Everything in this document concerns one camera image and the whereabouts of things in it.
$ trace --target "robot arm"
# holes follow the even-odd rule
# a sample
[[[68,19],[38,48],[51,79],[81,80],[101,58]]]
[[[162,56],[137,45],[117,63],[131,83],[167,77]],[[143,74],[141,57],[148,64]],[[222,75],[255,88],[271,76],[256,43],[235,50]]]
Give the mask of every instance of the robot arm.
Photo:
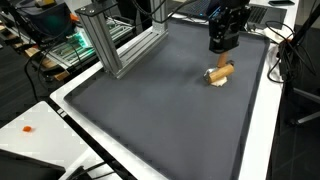
[[[244,28],[251,12],[247,6],[249,1],[220,0],[220,12],[209,20],[209,49],[212,52],[221,54],[239,45],[239,31]]]

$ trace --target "white table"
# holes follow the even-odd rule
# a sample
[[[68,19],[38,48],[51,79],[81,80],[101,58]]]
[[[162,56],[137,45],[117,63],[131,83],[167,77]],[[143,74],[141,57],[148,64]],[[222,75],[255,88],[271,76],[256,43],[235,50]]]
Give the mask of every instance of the white table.
[[[266,0],[252,0],[250,3],[268,5],[268,1]],[[294,6],[282,7],[288,10],[284,23],[292,28],[294,27],[298,3],[299,1],[296,0]],[[119,48],[118,53],[123,52],[128,45],[134,43],[137,38]],[[267,79],[267,72],[276,61],[276,52],[276,46],[271,45],[264,64],[255,101],[255,107],[253,109],[247,143],[243,155],[243,162],[241,165],[239,176],[240,180],[263,180],[266,178],[282,91],[281,85],[272,83]],[[136,178],[148,180],[165,179],[163,175],[152,169],[149,165],[128,151],[120,143],[115,141],[111,136],[99,129],[96,125],[79,114],[74,108],[64,101],[63,98],[66,94],[68,94],[76,86],[84,82],[101,68],[101,63],[96,63],[90,69],[86,70],[68,84],[52,93],[50,95],[51,99],[57,103],[69,116],[71,116],[80,126],[86,129],[89,134],[91,134]]]
[[[23,132],[31,126],[31,132]],[[69,127],[45,102],[39,102],[28,111],[0,129],[0,149],[48,162],[66,169],[64,180],[80,165],[84,169],[103,160]],[[113,170],[103,165],[88,174],[97,177]],[[121,179],[112,174],[105,178]]]

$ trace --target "dark floor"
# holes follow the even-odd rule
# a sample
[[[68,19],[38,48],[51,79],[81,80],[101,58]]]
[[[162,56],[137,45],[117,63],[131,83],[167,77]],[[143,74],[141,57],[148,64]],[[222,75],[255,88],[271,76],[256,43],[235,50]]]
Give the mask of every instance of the dark floor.
[[[320,30],[311,29],[305,40],[316,70],[320,72]],[[0,49],[0,127],[35,104],[31,86],[23,72],[27,59],[17,55],[10,47]],[[36,73],[31,76],[41,99],[47,100],[50,92],[43,89]],[[296,87],[320,95],[320,81],[305,71]],[[285,121],[303,117],[320,110],[320,106],[299,95],[283,98],[279,113],[279,128],[274,138],[271,156],[272,180],[320,180],[320,119],[302,126],[288,126]]]

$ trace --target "gray mat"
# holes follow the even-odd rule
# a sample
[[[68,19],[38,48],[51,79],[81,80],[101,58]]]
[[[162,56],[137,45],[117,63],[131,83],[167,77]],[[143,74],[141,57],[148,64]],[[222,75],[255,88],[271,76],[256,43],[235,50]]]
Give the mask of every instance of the gray mat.
[[[207,27],[169,24],[169,36],[123,79],[99,72],[66,100],[169,179],[235,179],[269,43],[241,34],[235,73],[207,86],[216,64]]]

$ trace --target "table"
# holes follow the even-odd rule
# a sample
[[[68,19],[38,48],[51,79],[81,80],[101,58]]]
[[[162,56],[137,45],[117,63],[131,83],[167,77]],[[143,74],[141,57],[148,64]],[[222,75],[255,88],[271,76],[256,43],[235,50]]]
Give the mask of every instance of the table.
[[[252,0],[251,3],[268,5],[265,0]],[[294,6],[282,7],[287,8],[287,15],[284,23],[293,28],[297,13],[299,1],[295,1]],[[117,50],[123,52],[130,44],[133,44],[136,37],[126,45]],[[240,180],[262,180],[265,179],[272,141],[275,131],[277,114],[282,92],[282,85],[275,84],[267,79],[267,72],[275,63],[277,47],[270,46],[267,55],[262,76],[260,79],[259,89],[255,101],[255,107],[251,117],[250,129],[248,132],[247,143],[243,155]],[[99,129],[87,118],[79,114],[75,109],[64,101],[64,97],[76,86],[84,82],[95,72],[102,68],[100,62],[96,63],[90,69],[86,70],[78,77],[62,86],[60,89],[50,95],[50,98],[57,103],[70,117],[72,117],[80,126],[91,134],[111,155],[114,156],[125,168],[127,168],[138,179],[165,179],[163,175],[153,170],[149,165],[137,158],[121,144],[116,142],[107,133]]]
[[[24,126],[33,130],[23,132]],[[64,167],[66,173],[61,180],[67,179],[80,165],[86,169],[103,161],[45,102],[39,102],[1,128],[0,137],[2,150]],[[88,174],[96,177],[112,171],[104,165]],[[104,179],[120,177],[112,174]]]

